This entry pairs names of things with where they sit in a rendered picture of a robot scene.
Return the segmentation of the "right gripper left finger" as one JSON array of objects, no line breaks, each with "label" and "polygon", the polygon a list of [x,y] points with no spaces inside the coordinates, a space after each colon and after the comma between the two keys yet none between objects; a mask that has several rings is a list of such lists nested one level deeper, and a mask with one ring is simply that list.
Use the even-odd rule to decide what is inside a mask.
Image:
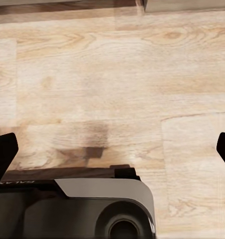
[{"label": "right gripper left finger", "polygon": [[18,152],[18,144],[13,132],[0,135],[0,180]]}]

